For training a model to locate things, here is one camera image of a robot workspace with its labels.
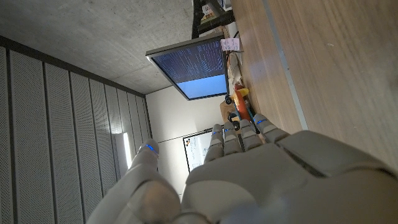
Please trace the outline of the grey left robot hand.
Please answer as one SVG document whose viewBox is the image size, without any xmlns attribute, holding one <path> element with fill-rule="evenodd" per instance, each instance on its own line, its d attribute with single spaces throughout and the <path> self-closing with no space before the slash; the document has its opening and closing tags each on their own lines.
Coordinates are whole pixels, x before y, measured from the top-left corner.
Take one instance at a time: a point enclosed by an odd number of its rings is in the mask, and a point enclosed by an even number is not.
<svg viewBox="0 0 398 224">
<path fill-rule="evenodd" d="M 153 139 L 89 223 L 396 223 L 397 172 L 313 131 L 289 134 L 264 115 L 216 124 L 182 194 L 158 173 Z"/>
</svg>

